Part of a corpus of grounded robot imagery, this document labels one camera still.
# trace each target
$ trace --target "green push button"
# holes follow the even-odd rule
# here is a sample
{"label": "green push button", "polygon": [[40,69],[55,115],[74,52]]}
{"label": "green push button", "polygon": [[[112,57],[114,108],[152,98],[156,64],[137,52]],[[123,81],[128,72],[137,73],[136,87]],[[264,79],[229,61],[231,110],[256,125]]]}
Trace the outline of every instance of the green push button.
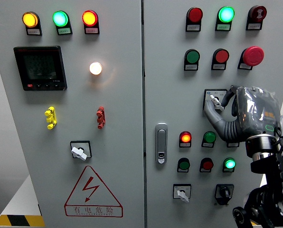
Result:
{"label": "green push button", "polygon": [[186,161],[182,162],[181,164],[179,164],[179,167],[181,170],[187,170],[190,167],[190,164]]}
{"label": "green push button", "polygon": [[206,132],[204,134],[204,140],[207,143],[213,143],[217,139],[216,134],[214,132]]}
{"label": "green push button", "polygon": [[199,53],[195,50],[190,51],[186,57],[189,63],[196,63],[199,60]]}

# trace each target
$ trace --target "electrical hazard triangle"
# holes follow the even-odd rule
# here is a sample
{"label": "electrical hazard triangle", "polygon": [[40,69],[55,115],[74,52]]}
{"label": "electrical hazard triangle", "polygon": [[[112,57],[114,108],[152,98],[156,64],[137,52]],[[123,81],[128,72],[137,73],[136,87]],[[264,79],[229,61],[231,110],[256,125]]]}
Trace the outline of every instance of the electrical hazard triangle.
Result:
{"label": "electrical hazard triangle", "polygon": [[86,166],[65,203],[67,216],[123,217],[123,207],[91,166]]}

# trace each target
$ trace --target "gray metal panel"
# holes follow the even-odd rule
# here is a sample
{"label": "gray metal panel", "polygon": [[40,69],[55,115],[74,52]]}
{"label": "gray metal panel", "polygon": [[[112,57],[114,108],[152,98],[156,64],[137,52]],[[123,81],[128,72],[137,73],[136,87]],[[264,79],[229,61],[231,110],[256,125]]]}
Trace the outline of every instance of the gray metal panel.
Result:
{"label": "gray metal panel", "polygon": [[[57,10],[68,13],[73,35],[57,35]],[[97,12],[99,36],[84,34],[85,10]],[[26,11],[39,15],[42,37],[26,35]],[[141,41],[139,0],[0,0],[0,73],[48,228],[144,227]],[[61,47],[68,89],[23,91],[13,48],[51,45]],[[103,65],[99,76],[89,72],[95,61]],[[44,116],[50,106],[58,120],[51,131]],[[102,130],[99,106],[106,114]],[[72,158],[70,141],[77,140],[91,141],[92,159]],[[65,215],[64,204],[87,165],[122,204],[123,218]]]}
{"label": "gray metal panel", "polygon": [[[236,15],[231,31],[215,32],[218,10],[230,5]],[[261,31],[245,31],[248,11],[254,5],[264,5],[267,17]],[[187,11],[191,7],[203,10],[201,32],[186,33]],[[144,1],[145,37],[145,99],[147,151],[147,209],[148,227],[224,227],[236,224],[232,209],[243,206],[243,199],[260,184],[259,174],[251,173],[245,144],[227,148],[217,139],[215,147],[201,148],[203,134],[213,131],[202,113],[204,89],[225,88],[232,84],[261,86],[275,91],[283,100],[283,1]],[[245,48],[257,45],[264,49],[263,62],[252,71],[238,70]],[[200,53],[199,70],[184,72],[184,55],[189,49]],[[224,48],[230,58],[225,71],[211,71],[214,51]],[[223,116],[233,120],[227,107]],[[168,125],[168,162],[155,161],[155,125]],[[190,131],[192,147],[179,148],[179,134]],[[177,173],[180,158],[189,158],[189,173]],[[200,173],[203,158],[214,162],[211,173]],[[237,161],[234,173],[223,173],[223,160]],[[189,204],[172,198],[173,184],[191,183]],[[229,206],[215,205],[216,184],[234,184]]]}

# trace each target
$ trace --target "glowing green light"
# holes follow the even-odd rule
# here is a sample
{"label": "glowing green light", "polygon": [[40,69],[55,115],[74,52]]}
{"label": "glowing green light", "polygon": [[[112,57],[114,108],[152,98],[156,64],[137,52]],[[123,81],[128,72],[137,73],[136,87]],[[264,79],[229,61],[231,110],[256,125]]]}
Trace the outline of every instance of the glowing green light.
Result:
{"label": "glowing green light", "polygon": [[235,11],[230,6],[225,6],[221,8],[218,12],[218,18],[224,23],[231,22],[234,16],[235,16]]}
{"label": "glowing green light", "polygon": [[227,169],[233,169],[236,166],[236,161],[232,158],[229,158],[226,160],[225,166]]}
{"label": "glowing green light", "polygon": [[56,26],[63,27],[68,23],[69,18],[65,12],[57,11],[53,14],[53,21]]}

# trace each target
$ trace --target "white switch knob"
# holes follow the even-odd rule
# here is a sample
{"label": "white switch knob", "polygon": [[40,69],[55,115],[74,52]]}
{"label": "white switch knob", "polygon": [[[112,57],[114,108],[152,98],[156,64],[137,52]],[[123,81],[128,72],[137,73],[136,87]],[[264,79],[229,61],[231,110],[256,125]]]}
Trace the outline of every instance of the white switch knob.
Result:
{"label": "white switch knob", "polygon": [[189,203],[189,198],[186,196],[186,194],[183,191],[178,191],[178,196],[185,203]]}
{"label": "white switch knob", "polygon": [[83,161],[86,160],[86,154],[84,153],[83,149],[77,149],[76,147],[73,147],[71,152],[75,158],[80,158]]}

